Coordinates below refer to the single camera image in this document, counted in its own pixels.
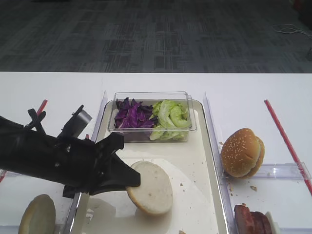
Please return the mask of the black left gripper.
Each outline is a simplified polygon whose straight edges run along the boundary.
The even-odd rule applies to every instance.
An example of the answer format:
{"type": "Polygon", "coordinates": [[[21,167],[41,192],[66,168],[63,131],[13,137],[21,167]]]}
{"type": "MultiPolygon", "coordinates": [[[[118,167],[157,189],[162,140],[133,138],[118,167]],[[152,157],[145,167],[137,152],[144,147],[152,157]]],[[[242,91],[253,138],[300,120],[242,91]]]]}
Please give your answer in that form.
{"type": "Polygon", "coordinates": [[[76,193],[97,195],[141,185],[140,173],[116,154],[124,147],[122,135],[110,134],[98,143],[77,138],[92,119],[83,107],[81,105],[72,114],[58,136],[66,154],[65,164],[58,165],[65,171],[62,176],[63,196],[73,198],[76,193]]]}

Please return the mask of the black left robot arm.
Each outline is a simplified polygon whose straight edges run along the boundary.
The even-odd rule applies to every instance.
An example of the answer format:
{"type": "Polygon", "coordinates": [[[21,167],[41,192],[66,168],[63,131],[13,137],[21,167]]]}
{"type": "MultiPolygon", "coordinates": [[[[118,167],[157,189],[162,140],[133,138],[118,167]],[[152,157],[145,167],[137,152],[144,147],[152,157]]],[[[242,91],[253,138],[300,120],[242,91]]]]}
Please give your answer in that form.
{"type": "Polygon", "coordinates": [[[140,174],[117,155],[124,147],[122,135],[112,133],[99,142],[78,138],[91,120],[82,107],[57,137],[47,135],[41,125],[45,112],[30,109],[28,114],[27,125],[0,120],[1,169],[63,184],[67,198],[140,185],[140,174]]]}

